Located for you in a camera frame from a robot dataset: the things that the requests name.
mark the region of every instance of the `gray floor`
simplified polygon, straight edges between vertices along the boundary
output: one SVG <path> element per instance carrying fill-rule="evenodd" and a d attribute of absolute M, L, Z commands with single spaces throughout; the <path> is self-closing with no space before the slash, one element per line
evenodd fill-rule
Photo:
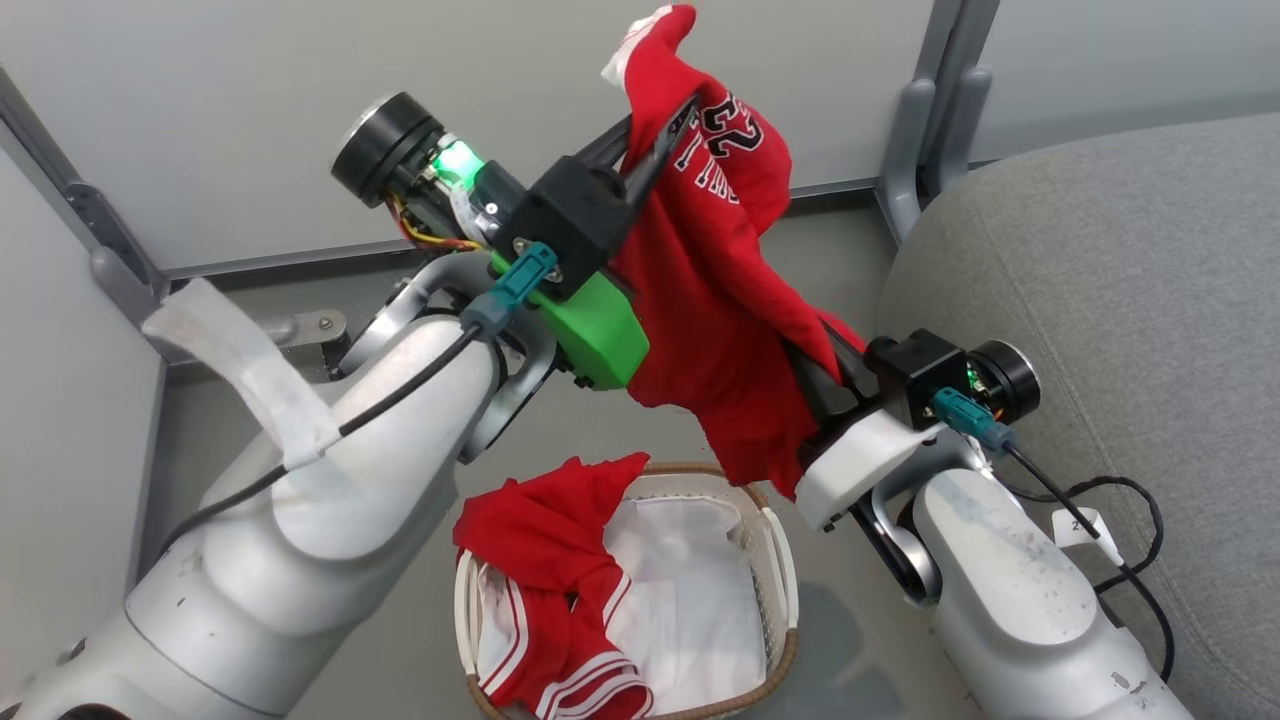
<path fill-rule="evenodd" d="M 891 260 L 873 208 L 787 218 L 765 237 L 764 252 L 812 304 L 861 333 L 873 331 Z M 361 327 L 404 272 L 388 260 L 383 268 L 320 273 L 285 284 L 238 281 L 228 292 L 250 314 L 338 307 L 352 327 Z M 161 415 L 145 557 L 256 433 L 228 386 L 210 379 L 172 384 Z M 591 461 L 637 450 L 660 461 L 710 460 L 687 413 L 646 410 L 625 393 L 591 393 L 554 377 L 494 448 L 461 469 L 458 489 L 466 497 L 508 477 L 536 475 L 572 455 Z M 931 635 L 927 615 L 902 601 L 861 533 L 849 521 L 831 534 L 813 533 L 790 503 L 774 505 L 799 571 L 800 653 L 782 688 L 741 717 L 980 719 Z M 454 644 L 454 557 L 449 534 L 438 533 L 292 716 L 479 717 Z"/>

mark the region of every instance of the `black cable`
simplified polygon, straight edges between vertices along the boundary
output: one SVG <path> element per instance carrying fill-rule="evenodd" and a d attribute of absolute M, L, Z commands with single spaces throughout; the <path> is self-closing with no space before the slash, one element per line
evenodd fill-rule
<path fill-rule="evenodd" d="M 1062 489 L 1059 488 L 1057 484 L 1053 483 L 1053 480 L 1051 480 L 1048 478 L 1048 475 L 1044 474 L 1043 470 L 1041 470 L 1034 462 L 1032 462 L 1032 460 L 1029 457 L 1027 457 L 1025 455 L 1023 455 L 1023 452 L 1020 450 L 1018 450 L 1014 446 L 1012 442 L 1005 443 L 1005 450 L 1009 452 L 1009 455 L 1014 460 L 1016 460 L 1023 468 L 1025 468 L 1027 471 L 1032 474 L 1032 477 L 1034 477 L 1037 480 L 1039 480 L 1039 483 L 1042 486 L 1044 486 L 1044 489 L 1047 489 L 1050 492 L 1050 495 L 1053 496 L 1053 500 L 1056 500 L 1057 502 L 1062 503 L 1062 507 L 1065 507 L 1066 511 L 1070 512 L 1071 516 L 1075 518 L 1075 520 L 1080 523 L 1080 527 L 1084 528 L 1085 532 L 1089 533 L 1089 537 L 1092 537 L 1093 539 L 1097 539 L 1097 538 L 1101 537 L 1101 533 L 1098 533 L 1097 528 L 1093 527 L 1093 523 L 1091 523 L 1080 512 L 1080 509 L 1076 507 L 1074 502 L 1071 502 L 1070 495 L 1062 492 Z M 1147 492 L 1146 488 L 1143 488 L 1142 486 L 1139 486 L 1138 483 L 1135 483 L 1133 480 L 1129 480 L 1128 478 L 1094 478 L 1094 479 L 1088 480 L 1085 483 L 1080 483 L 1079 486 L 1075 486 L 1071 489 L 1076 491 L 1076 488 L 1080 488 L 1080 489 L 1078 489 L 1078 492 L 1074 493 L 1074 495 L 1079 495 L 1080 492 L 1085 492 L 1087 489 L 1092 489 L 1094 487 L 1098 487 L 1098 486 L 1102 486 L 1102 484 L 1108 484 L 1108 483 L 1116 483 L 1116 484 L 1124 484 L 1126 487 L 1132 487 L 1133 489 L 1138 491 L 1147 500 L 1148 505 L 1152 509 L 1152 520 L 1156 524 L 1156 538 L 1152 539 L 1152 548 L 1147 553 L 1147 557 L 1143 559 L 1143 561 L 1138 564 L 1138 568 L 1146 569 L 1155 560 L 1156 555 L 1158 555 L 1160 546 L 1164 543 L 1164 539 L 1165 539 L 1165 524 L 1164 524 L 1164 519 L 1160 515 L 1160 507 L 1156 506 L 1155 497 L 1152 497 L 1151 493 Z M 1029 493 L 1018 493 L 1018 492 L 1015 492 L 1014 495 L 1016 495 L 1019 497 L 1023 497 L 1025 495 L 1027 500 L 1033 500 L 1036 502 L 1041 502 L 1039 497 L 1030 496 Z M 1165 615 L 1165 610 L 1160 606 L 1160 602 L 1156 601 L 1156 596 L 1151 594 L 1151 591 L 1147 589 L 1146 583 L 1143 583 L 1138 578 L 1138 571 L 1134 568 L 1130 568 L 1128 564 L 1121 564 L 1120 565 L 1120 575 L 1119 575 L 1119 578 L 1120 578 L 1120 580 L 1117 580 L 1117 582 L 1112 582 L 1112 580 L 1116 580 L 1116 578 L 1112 578 L 1111 580 L 1107 580 L 1107 582 L 1102 583 L 1101 585 L 1098 585 L 1098 587 L 1102 587 L 1102 589 L 1100 591 L 1100 589 L 1094 588 L 1094 592 L 1105 592 L 1105 591 L 1115 587 L 1116 584 L 1119 584 L 1119 582 L 1123 582 L 1123 580 L 1128 580 L 1130 584 L 1133 584 L 1133 588 L 1135 591 L 1138 591 L 1138 594 L 1142 596 L 1142 600 L 1147 603 L 1148 607 L 1151 607 L 1152 615 L 1156 616 L 1156 623 L 1160 624 L 1160 633 L 1164 635 L 1164 639 L 1165 639 L 1165 660 L 1164 660 L 1164 662 L 1161 664 L 1161 667 L 1160 667 L 1160 679 L 1167 683 L 1170 675 L 1174 671 L 1174 628 L 1169 623 L 1169 616 Z"/>
<path fill-rule="evenodd" d="M 426 384 L 428 380 L 439 374 L 439 372 L 443 370 L 445 365 L 452 363 L 458 355 L 462 354 L 463 350 L 466 350 L 468 345 L 471 345 L 471 341 L 474 341 L 480 334 L 480 329 L 481 329 L 480 325 L 467 327 L 467 329 L 462 331 L 462 334 L 458 337 L 458 340 L 453 341 L 453 345 L 445 347 L 444 352 L 436 356 L 435 360 L 428 363 L 425 368 L 422 368 L 421 370 L 417 372 L 417 374 L 406 380 L 404 384 L 389 392 L 387 397 L 370 405 L 360 415 L 356 415 L 355 418 L 339 425 L 338 434 L 342 437 L 347 437 L 351 433 L 358 430 L 360 428 L 364 428 L 370 421 L 376 419 L 379 415 L 394 407 L 399 401 L 412 395 L 413 391 Z M 284 469 L 284 465 L 276 465 L 275 468 L 268 470 L 265 475 L 253 480 L 253 483 L 246 486 L 244 488 L 224 497 L 223 500 L 219 500 L 218 502 L 201 507 L 200 510 L 193 512 L 189 518 L 187 518 L 182 523 L 178 523 L 178 527 L 169 533 L 169 537 L 165 538 L 164 544 L 160 546 L 160 553 L 156 555 L 156 561 L 159 561 L 160 557 L 164 557 L 164 553 L 169 552 L 169 548 L 173 547 L 173 543 L 178 542 L 178 538 L 189 533 L 197 527 L 205 524 L 215 515 L 230 510 L 232 507 L 236 507 L 237 505 L 244 502 L 246 500 L 253 497 L 255 495 L 262 492 L 264 489 L 274 486 L 276 482 L 279 482 L 280 478 L 283 478 L 287 474 L 288 471 Z"/>
<path fill-rule="evenodd" d="M 1165 637 L 1165 661 L 1160 665 L 1160 679 L 1169 682 L 1170 675 L 1174 674 L 1174 626 L 1169 624 L 1169 618 L 1165 615 L 1165 609 L 1156 602 L 1156 596 L 1151 594 L 1147 589 L 1146 583 L 1138 579 L 1138 573 L 1135 573 L 1128 565 L 1120 566 L 1120 575 L 1129 580 L 1133 589 L 1138 591 L 1142 600 L 1147 602 L 1151 607 L 1152 615 L 1156 616 L 1156 623 L 1160 624 L 1160 634 Z"/>
<path fill-rule="evenodd" d="M 1080 509 L 1076 507 L 1074 502 L 1071 502 L 1071 498 L 1066 497 L 1066 493 L 1062 492 L 1062 488 L 1057 487 L 1057 483 L 1048 479 L 1048 475 L 1046 475 L 1043 470 L 1037 468 L 1036 464 L 1032 462 L 1029 457 L 1023 455 L 1023 451 L 1018 450 L 1018 447 L 1015 447 L 1012 442 L 1005 443 L 1005 451 L 1009 452 L 1009 456 L 1016 460 L 1023 468 L 1027 468 L 1027 471 L 1030 473 L 1032 477 L 1034 477 L 1037 480 L 1039 480 L 1039 483 L 1044 486 L 1044 489 L 1047 489 L 1050 495 L 1053 496 L 1053 498 L 1056 498 L 1059 502 L 1062 503 L 1062 507 L 1066 507 L 1066 511 L 1070 512 L 1071 516 L 1075 518 L 1078 523 L 1080 523 L 1080 527 L 1084 528 L 1087 533 L 1089 533 L 1091 538 L 1098 539 L 1100 537 L 1102 537 L 1102 534 L 1098 533 L 1098 529 L 1093 527 L 1093 523 L 1091 523 L 1089 519 L 1080 512 Z"/>
<path fill-rule="evenodd" d="M 1020 497 L 1030 502 L 1057 502 L 1057 498 L 1051 495 L 1029 493 L 1027 491 L 1018 489 L 1004 480 L 1001 480 L 1001 484 L 1005 486 L 1005 488 L 1009 492 L 1014 493 L 1016 497 Z M 1092 480 L 1085 480 L 1083 483 L 1074 484 L 1066 489 L 1065 495 L 1066 497 L 1074 498 L 1082 493 L 1089 492 L 1091 489 L 1100 488 L 1102 486 L 1123 486 L 1130 488 L 1138 495 L 1140 495 L 1143 500 L 1147 501 L 1147 509 L 1151 511 L 1151 524 L 1155 528 L 1155 534 L 1151 538 L 1151 547 L 1147 548 L 1147 556 L 1143 557 L 1140 562 L 1133 566 L 1134 573 L 1142 573 L 1147 568 L 1151 568 L 1151 564 L 1155 562 L 1156 557 L 1160 555 L 1160 548 L 1164 547 L 1165 544 L 1165 519 L 1164 515 L 1161 515 L 1160 512 L 1160 505 L 1156 503 L 1156 498 L 1151 495 L 1151 492 L 1147 491 L 1147 488 L 1142 487 L 1135 480 L 1119 475 L 1101 475 L 1093 478 Z M 1114 575 L 1093 585 L 1093 592 L 1102 594 L 1125 580 L 1126 578 L 1124 577 L 1123 573 L 1119 575 Z"/>

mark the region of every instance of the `white tape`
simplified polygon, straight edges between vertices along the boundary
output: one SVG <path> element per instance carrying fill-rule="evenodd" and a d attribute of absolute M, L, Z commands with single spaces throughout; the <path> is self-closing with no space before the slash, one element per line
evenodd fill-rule
<path fill-rule="evenodd" d="M 1120 556 L 1120 548 L 1116 547 L 1116 541 L 1111 537 L 1111 530 L 1107 529 L 1106 521 L 1102 520 L 1102 514 L 1092 507 L 1080 507 L 1079 510 L 1080 515 L 1084 515 L 1089 524 L 1093 525 L 1093 529 L 1098 532 L 1098 539 L 1094 541 L 1089 530 L 1070 511 L 1056 510 L 1053 512 L 1053 542 L 1059 547 L 1097 542 L 1102 552 L 1107 553 L 1111 562 L 1115 562 L 1117 568 L 1124 565 L 1124 557 Z"/>
<path fill-rule="evenodd" d="M 177 345 L 227 379 L 284 455 L 287 470 L 338 442 L 338 421 L 280 348 L 209 281 L 165 299 L 142 332 Z"/>

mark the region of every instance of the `cable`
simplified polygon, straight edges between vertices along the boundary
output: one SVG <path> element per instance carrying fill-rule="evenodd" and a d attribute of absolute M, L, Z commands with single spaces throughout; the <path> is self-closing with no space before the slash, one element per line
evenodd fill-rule
<path fill-rule="evenodd" d="M 1129 568 L 1129 565 L 1120 566 L 1120 575 L 1129 580 L 1133 589 L 1138 591 L 1142 600 L 1147 602 L 1151 607 L 1151 614 L 1156 616 L 1156 623 L 1160 624 L 1160 634 L 1165 637 L 1165 661 L 1160 665 L 1160 679 L 1169 682 L 1170 675 L 1174 674 L 1174 626 L 1169 624 L 1169 616 L 1165 615 L 1165 609 L 1156 602 L 1156 596 L 1151 594 L 1147 589 L 1146 583 L 1138 579 L 1138 573 Z"/>
<path fill-rule="evenodd" d="M 390 210 L 392 217 L 396 218 L 396 225 L 401 229 L 401 234 L 404 240 L 419 246 L 430 247 L 451 247 L 453 250 L 479 250 L 480 243 L 472 242 L 470 240 L 454 240 L 445 237 L 435 237 L 419 232 L 410 224 L 408 218 L 404 215 L 404 204 L 399 197 L 390 195 L 387 199 L 387 209 Z"/>
<path fill-rule="evenodd" d="M 387 395 L 387 397 L 370 405 L 361 414 L 356 415 L 355 418 L 339 425 L 338 434 L 342 437 L 349 436 L 351 433 L 367 425 L 370 421 L 376 419 L 383 413 L 394 407 L 399 401 L 412 395 L 413 391 L 426 384 L 426 382 L 434 378 L 436 374 L 439 374 L 439 372 L 443 370 L 445 365 L 448 365 L 458 355 L 461 355 L 462 351 L 466 350 L 468 345 L 471 345 L 471 341 L 474 341 L 480 334 L 480 332 L 481 332 L 480 325 L 468 325 L 465 331 L 462 331 L 462 334 L 456 341 L 453 341 L 452 345 L 444 348 L 444 352 L 442 352 L 434 360 L 428 363 L 425 368 L 422 368 L 421 370 L 417 372 L 417 374 L 406 380 L 404 384 L 393 389 L 390 393 Z M 159 561 L 160 557 L 164 557 L 164 553 L 169 552 L 169 548 L 173 547 L 173 543 L 178 542 L 178 539 L 182 538 L 182 536 L 205 524 L 215 515 L 230 510 L 232 507 L 236 507 L 237 505 L 244 502 L 246 500 L 253 497 L 255 495 L 262 492 L 264 489 L 274 486 L 285 474 L 288 474 L 288 470 L 284 469 L 284 465 L 276 465 L 270 470 L 268 470 L 265 475 L 253 480 L 253 483 L 246 486 L 243 489 L 239 489 L 209 506 L 201 507 L 189 518 L 187 518 L 182 523 L 178 523 L 178 527 L 169 533 L 169 537 L 165 538 L 164 544 L 160 546 L 160 553 L 156 556 L 156 560 Z"/>
<path fill-rule="evenodd" d="M 1032 462 L 1029 457 L 1023 455 L 1023 452 L 1018 450 L 1018 447 L 1012 443 L 1012 441 L 1006 442 L 1004 445 L 1004 448 L 1006 452 L 1009 452 L 1009 455 L 1014 460 L 1016 460 L 1023 468 L 1025 468 L 1027 471 L 1032 474 L 1032 477 L 1034 477 L 1037 480 L 1039 480 L 1042 486 L 1044 486 L 1044 489 L 1047 489 L 1050 495 L 1053 496 L 1053 500 L 1062 503 L 1062 507 L 1065 507 L 1066 511 L 1070 512 L 1071 516 L 1075 518 L 1078 523 L 1080 523 L 1080 527 L 1089 533 L 1089 537 L 1092 537 L 1093 539 L 1101 537 L 1101 533 L 1098 533 L 1098 529 L 1093 527 L 1093 523 L 1091 523 L 1089 519 L 1080 512 L 1080 509 L 1076 507 L 1074 502 L 1071 502 L 1071 497 L 1068 493 L 1062 492 L 1062 489 L 1059 488 L 1057 484 L 1053 480 L 1051 480 L 1050 477 L 1044 474 L 1043 470 L 1041 470 L 1034 462 Z M 1133 487 L 1134 489 L 1140 492 L 1144 498 L 1148 500 L 1148 503 L 1152 507 L 1152 520 L 1156 521 L 1156 539 L 1152 541 L 1152 550 L 1147 553 L 1147 557 L 1138 564 L 1139 568 L 1147 568 L 1148 565 L 1151 565 L 1151 561 L 1155 560 L 1155 556 L 1160 552 L 1160 544 L 1164 543 L 1165 538 L 1164 519 L 1160 516 L 1160 509 L 1156 506 L 1155 498 L 1151 496 L 1151 493 L 1133 480 L 1129 480 L 1128 483 L 1119 482 L 1121 480 L 1121 478 L 1094 478 L 1093 480 L 1080 483 L 1080 486 L 1073 487 L 1071 489 L 1074 491 L 1076 488 L 1083 488 L 1079 489 L 1078 493 L 1085 492 L 1087 489 L 1107 484 L 1107 482 L 1111 480 L 1117 482 L 1117 484 L 1125 484 L 1126 487 Z M 1025 495 L 1027 500 L 1033 500 L 1034 502 L 1048 501 L 1048 498 L 1042 500 L 1039 497 L 1030 496 L 1029 493 L 1014 493 L 1014 495 L 1018 495 L 1019 497 L 1024 497 Z M 1120 578 L 1123 580 L 1129 580 L 1129 583 L 1133 584 L 1134 589 L 1138 591 L 1138 594 L 1142 596 L 1142 600 L 1147 603 L 1147 606 L 1151 607 L 1152 615 L 1156 616 L 1156 623 L 1160 624 L 1160 633 L 1164 635 L 1165 639 L 1165 660 L 1160 667 L 1160 679 L 1167 683 L 1170 675 L 1174 671 L 1174 629 L 1172 625 L 1170 625 L 1169 623 L 1169 616 L 1165 615 L 1165 610 L 1160 606 L 1160 602 L 1156 601 L 1156 596 L 1151 594 L 1151 591 L 1147 589 L 1147 585 L 1138 578 L 1138 573 L 1135 569 L 1130 568 L 1128 564 L 1121 564 Z M 1103 583 L 1103 585 L 1106 587 L 1102 591 L 1094 588 L 1094 592 L 1105 592 L 1106 589 L 1110 589 L 1115 587 L 1115 584 L 1117 584 L 1117 583 L 1111 583 L 1111 584 L 1107 583 Z"/>
<path fill-rule="evenodd" d="M 1027 491 L 1012 487 L 1011 484 L 1006 483 L 1004 479 L 998 477 L 997 479 L 1000 479 L 1000 483 L 1005 486 L 1005 489 L 1029 502 L 1057 502 L 1057 498 L 1053 496 L 1029 493 Z M 1130 488 L 1138 495 L 1140 495 L 1143 500 L 1147 501 L 1147 509 L 1151 511 L 1151 524 L 1155 528 L 1155 534 L 1151 538 L 1151 547 L 1147 548 L 1147 556 L 1143 557 L 1140 562 L 1133 566 L 1134 573 L 1142 573 L 1143 570 L 1149 568 L 1152 562 L 1156 561 L 1156 557 L 1160 555 L 1160 548 L 1164 547 L 1165 544 L 1165 519 L 1164 515 L 1161 515 L 1160 512 L 1160 505 L 1156 503 L 1156 498 L 1151 495 L 1151 492 L 1147 491 L 1147 488 L 1142 487 L 1135 480 L 1132 480 L 1125 477 L 1101 475 L 1093 478 L 1092 480 L 1085 480 L 1083 483 L 1071 486 L 1070 488 L 1066 489 L 1065 495 L 1066 497 L 1074 498 L 1082 493 L 1089 492 L 1091 489 L 1100 488 L 1102 486 L 1123 486 Z M 1115 575 L 1110 579 L 1106 579 L 1093 585 L 1093 592 L 1102 594 L 1108 589 L 1125 582 L 1125 579 L 1126 578 L 1124 577 L 1124 574 Z"/>

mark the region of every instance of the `green led light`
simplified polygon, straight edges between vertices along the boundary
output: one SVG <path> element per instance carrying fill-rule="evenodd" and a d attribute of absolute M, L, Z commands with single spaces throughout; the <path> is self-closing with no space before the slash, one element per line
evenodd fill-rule
<path fill-rule="evenodd" d="M 471 147 L 461 140 L 454 140 L 431 161 L 435 174 L 448 186 L 461 182 L 467 190 L 476 182 L 476 173 L 484 167 L 484 160 L 476 158 Z"/>

